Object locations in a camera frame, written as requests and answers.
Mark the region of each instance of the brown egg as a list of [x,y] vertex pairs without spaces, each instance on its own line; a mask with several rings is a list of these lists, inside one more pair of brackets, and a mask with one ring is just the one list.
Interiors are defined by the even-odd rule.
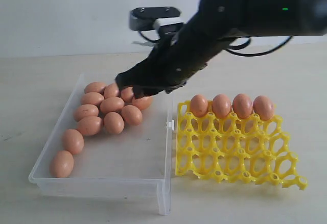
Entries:
[[84,89],[84,93],[90,93],[90,92],[97,92],[100,94],[103,94],[104,89],[107,87],[106,83],[103,82],[93,82],[88,84],[85,89]]
[[151,106],[152,102],[153,102],[152,96],[145,96],[140,99],[135,99],[133,97],[132,105],[136,106],[140,110],[145,110]]
[[107,132],[115,135],[120,134],[125,127],[123,118],[115,112],[108,113],[104,117],[103,123]]
[[98,116],[99,115],[99,109],[92,104],[84,104],[80,105],[75,111],[74,111],[74,120],[80,121],[82,118],[88,117],[88,116]]
[[233,110],[240,119],[252,114],[252,101],[246,94],[238,94],[233,101]]
[[56,178],[66,178],[72,173],[74,158],[68,151],[59,151],[50,163],[50,173]]
[[127,105],[122,109],[122,117],[127,124],[137,126],[142,123],[143,116],[140,109],[133,105]]
[[87,93],[81,98],[81,104],[92,104],[95,106],[100,106],[102,101],[104,101],[103,95],[96,92]]
[[203,95],[196,95],[192,98],[190,111],[196,117],[203,117],[208,112],[208,100]]
[[128,88],[122,90],[121,98],[122,98],[126,103],[131,103],[133,97],[134,97],[133,87],[128,87]]
[[79,154],[84,148],[84,138],[78,130],[69,129],[62,135],[62,145],[71,154]]
[[260,95],[253,101],[253,110],[261,120],[266,121],[274,116],[275,107],[268,97]]
[[116,83],[108,85],[104,90],[104,98],[107,99],[109,97],[119,96],[119,89]]
[[227,95],[219,94],[213,99],[212,109],[217,118],[225,118],[231,112],[231,102]]
[[83,136],[93,136],[98,134],[102,129],[102,119],[96,116],[89,116],[81,119],[77,123],[77,130]]
[[100,110],[102,113],[107,114],[110,112],[120,112],[124,107],[125,102],[119,97],[109,97],[104,100],[100,105]]

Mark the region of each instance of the robotic arm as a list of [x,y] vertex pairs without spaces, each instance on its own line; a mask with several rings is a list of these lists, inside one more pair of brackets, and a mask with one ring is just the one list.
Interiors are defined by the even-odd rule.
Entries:
[[[142,18],[143,10],[132,17]],[[184,86],[221,51],[240,49],[230,45],[238,38],[327,32],[327,0],[200,0],[198,12],[186,24],[176,17],[155,15],[143,18],[143,23],[153,23],[160,36],[152,52],[116,77],[119,89],[132,86],[136,98]]]

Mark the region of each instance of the white table surface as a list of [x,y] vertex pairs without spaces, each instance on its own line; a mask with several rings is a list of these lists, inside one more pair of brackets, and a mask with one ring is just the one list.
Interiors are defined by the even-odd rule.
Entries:
[[307,189],[173,177],[168,216],[157,214],[156,200],[44,197],[28,181],[79,74],[123,71],[146,54],[0,59],[0,223],[326,223],[326,49],[325,43],[290,45],[250,59],[223,53],[183,88],[271,97]]

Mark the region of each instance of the clear plastic container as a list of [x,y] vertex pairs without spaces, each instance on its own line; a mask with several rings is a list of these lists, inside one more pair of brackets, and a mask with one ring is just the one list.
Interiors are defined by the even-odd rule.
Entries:
[[51,135],[38,157],[29,180],[44,195],[91,198],[157,197],[159,214],[170,212],[170,174],[172,146],[172,95],[159,94],[143,112],[144,121],[127,127],[122,134],[102,132],[85,138],[84,150],[75,155],[69,178],[52,178],[49,164],[62,150],[61,136],[76,127],[73,111],[87,84],[113,83],[115,74],[82,74],[69,97]]

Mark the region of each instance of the plastic box lid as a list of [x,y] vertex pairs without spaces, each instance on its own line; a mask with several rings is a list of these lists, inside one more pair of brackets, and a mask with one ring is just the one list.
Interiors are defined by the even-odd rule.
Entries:
[[152,106],[143,111],[144,121],[126,127],[122,134],[105,132],[85,137],[81,154],[74,156],[69,178],[52,178],[49,164],[63,150],[61,136],[76,127],[73,111],[87,84],[95,81],[113,83],[115,75],[93,73],[80,75],[53,131],[38,157],[29,180],[42,194],[91,198],[157,197],[159,213],[170,212],[170,177],[172,146],[172,95],[159,94]]

